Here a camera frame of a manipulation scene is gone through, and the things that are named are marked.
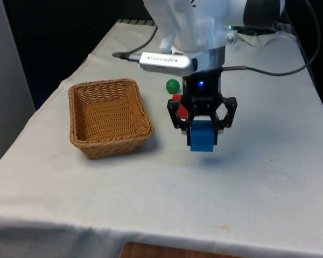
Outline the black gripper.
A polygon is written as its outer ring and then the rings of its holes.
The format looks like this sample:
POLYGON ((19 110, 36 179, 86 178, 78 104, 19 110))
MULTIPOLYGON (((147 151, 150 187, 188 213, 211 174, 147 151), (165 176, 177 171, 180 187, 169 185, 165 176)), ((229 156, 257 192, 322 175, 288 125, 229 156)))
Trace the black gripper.
POLYGON ((167 102, 167 110, 174 128, 186 132, 187 146, 191 145, 191 125, 196 116, 210 116, 214 130, 214 145, 217 145, 219 132, 232 126, 237 100, 235 97, 226 98, 221 95, 221 73, 222 69, 216 68, 184 76, 181 100, 169 99, 167 102), (178 116, 181 105, 188 112, 184 121, 178 116), (227 110, 222 119, 217 115, 221 105, 227 110))

